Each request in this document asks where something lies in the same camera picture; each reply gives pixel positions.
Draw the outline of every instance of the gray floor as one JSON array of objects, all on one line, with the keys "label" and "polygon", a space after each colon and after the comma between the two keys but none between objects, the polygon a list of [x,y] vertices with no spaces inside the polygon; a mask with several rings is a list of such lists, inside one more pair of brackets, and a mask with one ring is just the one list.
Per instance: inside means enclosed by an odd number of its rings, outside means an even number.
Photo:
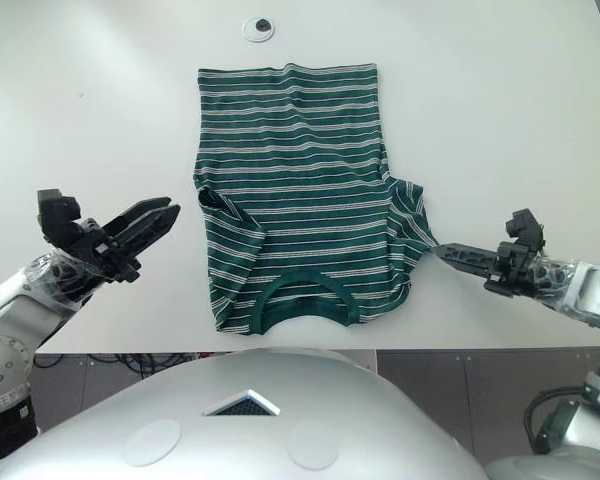
[{"label": "gray floor", "polygon": [[[599,359],[600,349],[385,351],[378,353],[378,373],[486,463],[528,453],[522,428],[527,403],[540,390],[581,384]],[[139,380],[121,364],[92,362],[86,355],[36,368],[31,383],[39,424],[51,428]],[[536,424],[549,409],[540,410]]]}]

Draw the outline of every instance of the white table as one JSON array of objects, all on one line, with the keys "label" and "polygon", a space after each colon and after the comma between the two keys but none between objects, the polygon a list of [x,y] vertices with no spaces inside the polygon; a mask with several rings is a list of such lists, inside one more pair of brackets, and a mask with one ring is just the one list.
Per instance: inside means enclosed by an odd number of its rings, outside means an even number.
[{"label": "white table", "polygon": [[[243,40],[270,18],[275,36]],[[427,258],[405,305],[366,326],[287,320],[218,334],[192,171],[199,67],[376,62],[395,176],[424,185],[441,242],[495,248],[529,207],[548,251],[600,263],[600,17],[593,0],[0,0],[0,282],[47,251],[36,190],[102,223],[142,198],[182,205],[140,258],[45,352],[271,345],[481,348],[600,345],[600,332]]]}]

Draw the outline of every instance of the green striped shirt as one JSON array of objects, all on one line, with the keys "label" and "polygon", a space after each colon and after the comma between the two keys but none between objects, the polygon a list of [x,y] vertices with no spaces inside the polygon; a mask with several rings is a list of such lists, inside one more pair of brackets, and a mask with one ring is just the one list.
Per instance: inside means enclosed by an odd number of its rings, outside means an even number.
[{"label": "green striped shirt", "polygon": [[422,187],[393,178],[375,65],[199,71],[195,184],[220,331],[344,325],[400,305],[436,245]]}]

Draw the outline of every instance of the black cable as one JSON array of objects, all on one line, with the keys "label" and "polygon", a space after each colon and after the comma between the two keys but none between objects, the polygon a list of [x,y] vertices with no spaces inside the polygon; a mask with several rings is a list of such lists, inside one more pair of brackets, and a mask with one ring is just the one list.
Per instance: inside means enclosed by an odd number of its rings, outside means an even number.
[{"label": "black cable", "polygon": [[51,368],[51,367],[55,367],[57,364],[59,364],[62,359],[64,358],[64,354],[60,355],[58,358],[56,358],[54,361],[52,361],[51,363],[48,363],[46,365],[40,364],[38,363],[38,359],[37,358],[33,358],[33,364],[38,367],[38,368]]},{"label": "black cable", "polygon": [[93,355],[91,353],[87,354],[87,357],[89,357],[91,360],[94,360],[94,361],[100,362],[100,363],[118,363],[118,360],[116,358],[103,358],[103,357],[98,357],[96,355]]},{"label": "black cable", "polygon": [[563,397],[566,395],[583,395],[584,394],[584,387],[583,386],[578,386],[578,387],[558,387],[558,388],[554,388],[552,390],[546,390],[543,392],[540,392],[538,395],[536,395],[534,397],[533,400],[531,400],[531,403],[529,404],[529,406],[527,408],[525,408],[524,410],[524,418],[523,418],[523,423],[524,423],[524,430],[527,433],[527,439],[529,440],[529,446],[531,447],[531,451],[538,455],[541,452],[538,449],[538,445],[536,442],[536,435],[533,433],[533,413],[535,412],[536,408],[538,408],[540,405],[542,405],[545,402],[548,402],[549,400],[553,399],[553,398],[557,398],[557,397]]}]

